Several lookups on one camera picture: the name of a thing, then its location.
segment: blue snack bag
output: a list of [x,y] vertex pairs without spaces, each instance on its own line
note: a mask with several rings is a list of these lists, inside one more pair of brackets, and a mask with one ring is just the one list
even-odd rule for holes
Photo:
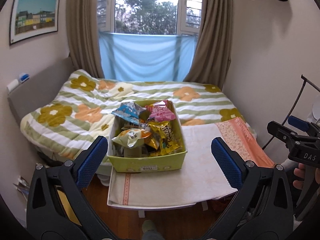
[[122,119],[139,125],[139,114],[145,111],[143,108],[134,102],[121,103],[118,109],[112,111],[112,114],[121,117]]

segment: bed leg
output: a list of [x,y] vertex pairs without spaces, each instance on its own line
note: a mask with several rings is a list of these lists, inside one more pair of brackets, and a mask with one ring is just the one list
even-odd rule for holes
[[202,201],[201,202],[202,205],[202,211],[207,211],[208,210],[208,203],[207,201]]
[[146,215],[144,213],[144,210],[138,210],[138,216],[139,216],[139,218],[145,218]]

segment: yellow box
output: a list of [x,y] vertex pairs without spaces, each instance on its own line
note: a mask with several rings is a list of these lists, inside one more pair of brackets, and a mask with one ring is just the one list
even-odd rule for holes
[[[135,103],[139,106],[145,107],[156,102],[159,102],[159,100],[136,101]],[[172,101],[169,101],[168,108],[176,116],[176,119],[170,121],[170,123],[172,125],[172,133],[174,134],[175,138],[182,144],[181,152],[165,156],[145,158],[124,158],[113,156],[112,138],[114,138],[121,132],[121,128],[123,127],[125,122],[121,117],[115,116],[109,135],[107,154],[110,162],[117,172],[152,172],[181,169],[184,157],[187,153],[187,146],[182,133],[182,128],[177,115],[177,111]]]

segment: picture frame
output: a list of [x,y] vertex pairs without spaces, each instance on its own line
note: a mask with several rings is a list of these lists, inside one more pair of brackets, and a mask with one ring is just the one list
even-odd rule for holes
[[10,17],[9,45],[58,31],[60,0],[14,0]]

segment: box label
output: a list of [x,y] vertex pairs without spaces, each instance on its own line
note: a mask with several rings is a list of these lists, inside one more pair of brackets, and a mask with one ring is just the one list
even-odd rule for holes
[[149,165],[149,166],[140,167],[140,171],[157,171],[157,170],[158,170],[157,165]]

